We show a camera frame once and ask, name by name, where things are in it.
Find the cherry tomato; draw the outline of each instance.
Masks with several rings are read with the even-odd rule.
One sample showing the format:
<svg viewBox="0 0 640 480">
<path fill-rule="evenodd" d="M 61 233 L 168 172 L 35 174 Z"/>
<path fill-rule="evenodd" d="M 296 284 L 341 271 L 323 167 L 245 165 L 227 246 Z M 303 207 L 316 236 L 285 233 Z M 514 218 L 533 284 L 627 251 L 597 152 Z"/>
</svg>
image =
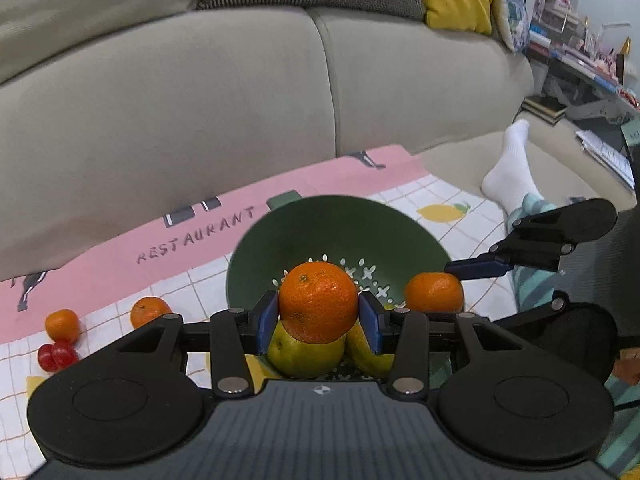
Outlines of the cherry tomato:
<svg viewBox="0 0 640 480">
<path fill-rule="evenodd" d="M 66 341 L 57 341 L 51 345 L 51 357 L 58 370 L 64 370 L 79 361 L 78 354 Z"/>
<path fill-rule="evenodd" d="M 38 364 L 46 372 L 55 372 L 58 370 L 58 365 L 53 360 L 51 355 L 51 348 L 53 345 L 42 345 L 38 349 Z"/>
</svg>

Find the white sock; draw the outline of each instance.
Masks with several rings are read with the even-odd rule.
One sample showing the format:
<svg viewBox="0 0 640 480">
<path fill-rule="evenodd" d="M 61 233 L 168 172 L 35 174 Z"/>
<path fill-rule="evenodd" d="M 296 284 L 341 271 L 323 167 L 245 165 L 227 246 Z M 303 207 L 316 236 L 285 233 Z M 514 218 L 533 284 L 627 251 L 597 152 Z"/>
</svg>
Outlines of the white sock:
<svg viewBox="0 0 640 480">
<path fill-rule="evenodd" d="M 484 195 L 502 206 L 507 215 L 522 205 L 527 193 L 540 195 L 524 149 L 528 136 L 529 121 L 520 119 L 509 126 L 502 138 L 500 159 L 482 181 Z"/>
</svg>

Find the logo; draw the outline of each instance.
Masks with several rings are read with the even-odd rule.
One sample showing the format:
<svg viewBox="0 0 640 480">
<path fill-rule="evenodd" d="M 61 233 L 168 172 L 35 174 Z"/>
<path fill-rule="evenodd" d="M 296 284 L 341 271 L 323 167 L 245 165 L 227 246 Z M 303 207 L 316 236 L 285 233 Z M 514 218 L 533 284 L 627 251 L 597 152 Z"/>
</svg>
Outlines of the logo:
<svg viewBox="0 0 640 480">
<path fill-rule="evenodd" d="M 330 394 L 331 393 L 331 388 L 329 388 L 328 386 L 324 386 L 324 384 L 322 386 L 316 386 L 313 391 L 318 394 L 319 396 L 325 396 L 326 394 Z"/>
</svg>

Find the tangerine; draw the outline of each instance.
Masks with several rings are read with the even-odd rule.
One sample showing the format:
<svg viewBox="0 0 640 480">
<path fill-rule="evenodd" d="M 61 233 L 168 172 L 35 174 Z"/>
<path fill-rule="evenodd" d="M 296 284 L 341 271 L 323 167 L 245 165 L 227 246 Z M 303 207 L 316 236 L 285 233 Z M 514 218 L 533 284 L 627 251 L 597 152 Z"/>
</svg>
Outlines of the tangerine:
<svg viewBox="0 0 640 480">
<path fill-rule="evenodd" d="M 80 337 L 78 314 L 69 308 L 52 312 L 44 320 L 44 330 L 53 341 L 65 341 L 72 345 Z"/>
<path fill-rule="evenodd" d="M 448 272 L 421 272 L 406 284 L 404 301 L 410 310 L 460 312 L 465 293 L 460 280 Z"/>
<path fill-rule="evenodd" d="M 282 326 L 303 343 L 340 339 L 358 319 L 358 291 L 349 275 L 328 262 L 295 267 L 280 287 Z"/>
<path fill-rule="evenodd" d="M 156 317 L 170 313 L 171 309 L 164 300 L 155 296 L 147 296 L 137 300 L 133 305 L 130 314 L 131 325 L 133 328 L 140 328 L 149 321 L 153 321 Z"/>
</svg>

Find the sofa armrest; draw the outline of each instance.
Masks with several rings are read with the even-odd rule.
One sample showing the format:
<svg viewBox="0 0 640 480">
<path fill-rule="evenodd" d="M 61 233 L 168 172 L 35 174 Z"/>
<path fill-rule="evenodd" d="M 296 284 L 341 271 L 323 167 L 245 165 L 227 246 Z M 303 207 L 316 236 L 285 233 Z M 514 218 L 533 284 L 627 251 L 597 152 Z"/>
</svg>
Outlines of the sofa armrest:
<svg viewBox="0 0 640 480">
<path fill-rule="evenodd" d="M 577 139 L 576 126 L 563 119 L 551 126 L 528 112 L 517 118 L 529 121 L 529 141 L 551 155 L 583 179 L 599 196 L 610 200 L 618 210 L 630 209 L 636 196 L 611 171 L 585 153 Z"/>
</svg>

